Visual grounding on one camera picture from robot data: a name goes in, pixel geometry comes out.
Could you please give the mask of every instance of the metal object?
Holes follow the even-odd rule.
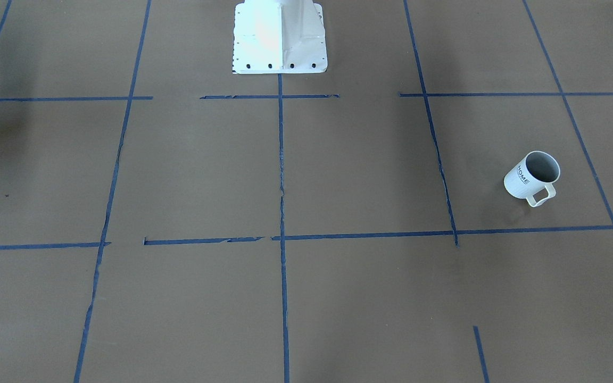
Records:
[[[312,0],[236,5],[234,73],[321,73],[328,68],[323,8]]]

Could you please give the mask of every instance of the grid of blue tape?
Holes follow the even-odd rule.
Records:
[[[0,102],[83,102],[83,101],[126,101],[126,111],[125,117],[122,122],[122,132],[118,145],[117,157],[114,164],[113,169],[113,177],[110,185],[110,193],[109,200],[107,201],[107,207],[105,211],[105,222],[104,228],[102,230],[101,239],[99,242],[85,242],[85,243],[46,243],[46,244],[23,244],[23,245],[0,245],[0,250],[15,250],[15,249],[61,249],[61,248],[71,248],[71,247],[95,247],[98,248],[97,253],[97,262],[95,264],[94,278],[93,278],[93,289],[92,289],[92,302],[87,310],[87,315],[85,318],[85,327],[82,332],[82,342],[80,346],[80,352],[78,354],[78,361],[76,366],[76,372],[74,376],[74,382],[78,383],[80,381],[80,374],[82,371],[82,362],[84,359],[84,354],[87,346],[87,337],[88,331],[90,327],[90,320],[92,319],[93,312],[93,304],[95,301],[97,284],[99,281],[99,268],[102,262],[102,256],[105,246],[109,245],[110,242],[107,242],[107,229],[109,228],[110,223],[110,213],[112,211],[112,202],[114,199],[114,192],[117,186],[117,179],[119,175],[119,161],[120,154],[122,150],[122,146],[124,145],[125,134],[127,131],[127,126],[129,123],[129,114],[131,112],[131,103],[134,100],[151,100],[152,96],[135,96],[134,89],[136,87],[136,79],[138,77],[138,67],[141,58],[141,53],[143,51],[144,39],[146,36],[146,27],[148,25],[148,15],[151,9],[151,1],[147,0],[146,2],[146,10],[144,14],[143,27],[141,29],[141,35],[139,39],[139,46],[136,55],[136,60],[134,63],[134,71],[131,78],[131,87],[129,89],[129,95],[127,96],[112,96],[112,97],[0,97]],[[0,34],[2,33],[4,24],[7,19],[7,15],[11,8],[13,0],[7,0],[2,19],[0,21]],[[429,93],[426,90],[424,78],[423,78],[423,70],[421,69],[421,63],[419,60],[418,54],[418,46],[416,44],[416,37],[413,31],[413,23],[411,21],[411,15],[408,8],[407,0],[403,0],[404,10],[406,12],[406,18],[409,28],[409,33],[411,37],[411,43],[413,46],[413,52],[416,59],[416,65],[418,68],[418,76],[419,82],[421,85],[421,90],[423,92],[421,94],[402,94],[399,93],[399,97],[421,97],[424,99],[424,105],[426,107],[426,112],[428,116],[428,122],[430,126],[430,133],[432,134],[433,141],[435,143],[436,148],[436,156],[438,160],[438,169],[440,170],[441,179],[444,184],[445,194],[446,194],[446,203],[448,208],[448,213],[451,220],[452,230],[439,230],[439,231],[425,231],[425,232],[378,232],[378,233],[353,233],[353,234],[323,234],[323,235],[291,235],[288,236],[285,234],[285,191],[284,191],[284,146],[283,146],[283,100],[284,99],[318,99],[318,98],[339,98],[338,94],[320,94],[320,95],[284,95],[283,94],[283,78],[282,75],[278,75],[278,94],[277,95],[206,95],[202,96],[201,99],[276,99],[279,102],[279,160],[280,160],[280,235],[277,237],[271,237],[271,240],[275,240],[276,242],[280,242],[280,263],[281,263],[281,276],[282,276],[282,297],[283,297],[283,351],[284,351],[284,380],[286,383],[289,383],[289,342],[288,342],[288,329],[287,329],[287,270],[286,270],[286,256],[285,256],[285,243],[289,240],[320,240],[320,239],[338,239],[338,238],[390,238],[390,237],[429,237],[429,236],[452,236],[454,238],[455,244],[458,245],[458,236],[459,235],[493,235],[493,234],[508,234],[508,233],[526,233],[526,232],[569,232],[569,231],[589,231],[589,230],[613,230],[613,211],[611,210],[610,204],[606,195],[604,193],[602,184],[599,180],[598,174],[594,169],[593,162],[588,154],[586,149],[584,140],[581,136],[581,131],[576,124],[576,119],[574,118],[574,114],[571,111],[571,107],[567,101],[567,96],[613,96],[613,92],[564,92],[562,89],[562,85],[560,84],[559,78],[555,71],[554,66],[552,65],[552,61],[550,60],[550,56],[548,54],[547,49],[545,48],[545,44],[543,43],[543,39],[540,35],[540,32],[535,23],[534,17],[531,13],[531,10],[528,7],[528,3],[526,0],[523,0],[523,5],[525,7],[526,13],[531,21],[531,25],[535,31],[535,34],[540,42],[541,49],[545,54],[545,58],[547,60],[548,65],[550,66],[550,71],[552,72],[555,83],[558,87],[558,92],[505,92],[505,93],[456,93],[456,94],[433,94]],[[436,140],[436,132],[434,129],[431,107],[429,99],[432,97],[522,97],[522,96],[547,96],[547,97],[562,97],[562,101],[565,104],[567,112],[569,114],[569,118],[571,119],[572,125],[574,126],[575,133],[579,140],[579,144],[584,152],[586,157],[586,161],[588,162],[589,167],[591,168],[591,172],[593,173],[593,177],[595,179],[596,185],[598,187],[599,193],[603,199],[605,207],[607,209],[608,215],[611,218],[611,225],[605,226],[567,226],[567,227],[550,227],[550,228],[502,228],[502,229],[486,229],[486,230],[458,230],[455,227],[455,222],[453,220],[452,207],[450,203],[450,196],[448,191],[448,186],[446,184],[445,174],[443,172],[443,167],[441,164],[441,151],[440,146],[438,145],[438,141]],[[183,245],[183,244],[201,244],[201,243],[235,243],[235,242],[257,242],[264,237],[236,237],[236,238],[197,238],[197,239],[175,239],[175,240],[147,240],[144,239],[144,245]],[[477,351],[479,353],[479,360],[482,366],[482,372],[484,374],[485,383],[489,383],[489,377],[486,368],[486,361],[484,358],[484,351],[482,348],[482,341],[479,335],[479,328],[474,326],[474,335],[475,341],[477,344]]]

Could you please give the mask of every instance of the mug handle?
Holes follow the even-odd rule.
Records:
[[[551,199],[552,197],[555,197],[557,195],[557,191],[555,191],[555,187],[552,186],[552,184],[545,184],[545,190],[548,191],[548,196],[543,198],[543,199],[541,199],[538,202],[536,202],[536,200],[533,199],[533,196],[526,197],[526,201],[528,202],[528,205],[531,206],[531,207],[541,206],[545,201],[547,201],[548,199]]]

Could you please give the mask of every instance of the floor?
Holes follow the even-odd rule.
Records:
[[[236,3],[0,0],[0,382],[613,381],[613,0]]]

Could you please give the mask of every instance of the white mug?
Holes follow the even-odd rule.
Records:
[[[546,152],[532,151],[508,172],[503,183],[513,197],[526,199],[531,207],[536,207],[555,197],[557,192],[552,184],[559,178],[557,160]],[[548,196],[536,202],[534,194],[543,189],[548,191]]]

